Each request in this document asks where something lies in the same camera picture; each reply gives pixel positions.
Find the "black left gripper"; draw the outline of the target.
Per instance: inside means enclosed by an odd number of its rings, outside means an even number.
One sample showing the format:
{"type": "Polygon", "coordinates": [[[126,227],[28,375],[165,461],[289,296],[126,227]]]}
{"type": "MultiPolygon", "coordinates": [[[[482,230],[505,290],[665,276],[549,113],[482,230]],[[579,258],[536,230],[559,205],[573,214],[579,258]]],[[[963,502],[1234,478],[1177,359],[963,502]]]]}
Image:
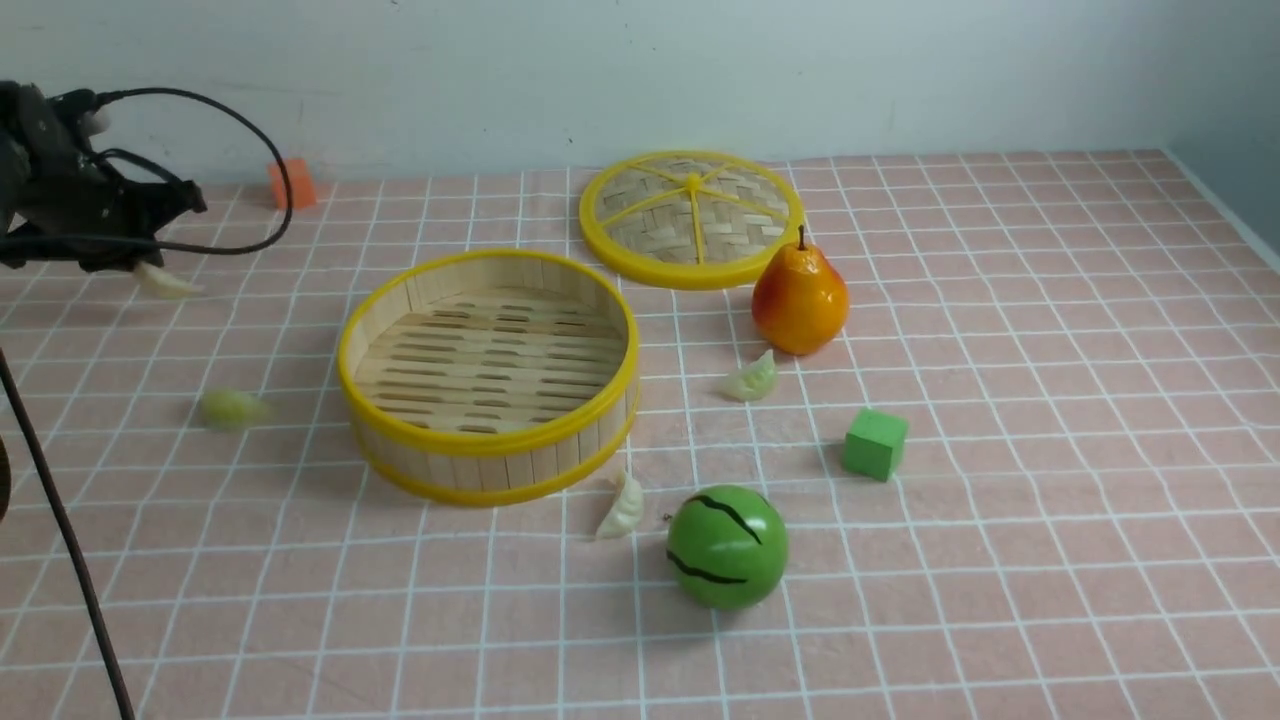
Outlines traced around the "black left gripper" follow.
{"type": "Polygon", "coordinates": [[[4,266],[163,266],[157,233],[186,213],[206,211],[193,181],[136,152],[93,149],[111,99],[88,88],[47,97],[35,85],[1,85],[4,266]]]}

